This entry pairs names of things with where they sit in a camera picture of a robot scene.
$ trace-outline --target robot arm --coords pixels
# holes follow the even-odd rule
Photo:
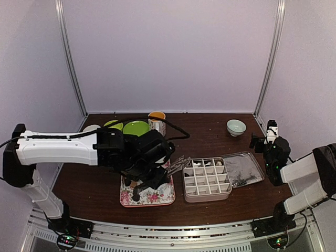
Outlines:
[[[290,154],[288,141],[278,135],[276,122],[270,120],[266,137],[259,138],[253,134],[250,148],[263,153],[266,173],[274,186],[291,183],[313,173],[319,174],[319,179],[302,192],[276,205],[270,222],[273,230],[284,230],[296,213],[324,202],[336,193],[336,144],[316,148],[311,154],[287,165]]]
[[[90,237],[92,223],[70,218],[69,206],[57,198],[42,180],[37,163],[81,163],[113,168],[129,181],[141,180],[147,187],[158,188],[168,182],[167,170],[157,164],[164,163],[175,151],[156,130],[137,137],[123,135],[117,129],[102,129],[83,137],[77,133],[43,134],[27,131],[18,124],[4,151],[4,180],[21,188],[46,214],[49,228],[60,233],[73,233]]]

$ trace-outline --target green plate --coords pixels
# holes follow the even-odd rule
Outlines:
[[[104,124],[104,126],[109,125],[109,124],[111,124],[113,122],[117,122],[117,121],[118,120],[108,121],[107,123]],[[115,128],[115,129],[118,129],[118,130],[122,131],[123,126],[124,126],[124,124],[121,122],[121,123],[115,124],[115,125],[113,125],[113,126],[111,126],[109,128]]]
[[[128,135],[137,135],[138,137],[144,135],[150,130],[148,123],[144,121],[129,122],[124,126],[122,133]]]

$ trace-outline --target pink floral tray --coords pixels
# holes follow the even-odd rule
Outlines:
[[[161,185],[157,190],[148,188],[140,193],[140,200],[135,202],[132,199],[133,189],[141,182],[132,182],[130,186],[125,186],[124,177],[121,177],[120,203],[124,207],[141,206],[165,206],[175,201],[175,190],[173,177],[169,183]]]

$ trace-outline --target wooden table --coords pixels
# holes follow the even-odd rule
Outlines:
[[[84,127],[104,125],[109,120],[142,114],[93,114]],[[242,120],[246,132],[232,137],[226,130],[229,119]],[[249,150],[252,132],[262,132],[251,114],[168,114],[167,119],[191,134],[188,140],[175,141],[172,161],[181,155],[210,158]],[[167,127],[167,136],[179,132]],[[261,154],[254,154],[264,169]],[[259,183],[233,189],[225,201],[187,203],[183,195],[181,172],[174,174],[176,200],[169,206],[125,208],[119,202],[120,175],[108,168],[81,164],[65,164],[59,174],[54,193],[70,205],[74,217],[101,222],[188,226],[244,221],[273,214],[276,203],[291,196],[287,185],[274,187],[267,178]]]

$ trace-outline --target white wall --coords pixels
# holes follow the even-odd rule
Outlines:
[[[82,117],[54,0],[2,0],[0,24],[0,143],[17,123],[40,132],[77,130]],[[50,184],[57,168],[46,164],[40,171]],[[0,181],[0,251],[18,250],[32,206],[19,189]]]
[[[89,112],[253,112],[277,0],[64,0]]]
[[[292,158],[336,142],[336,1],[287,0],[274,72],[260,116],[275,119]],[[296,183],[300,190],[311,180]],[[336,203],[314,213],[325,245],[335,251]]]

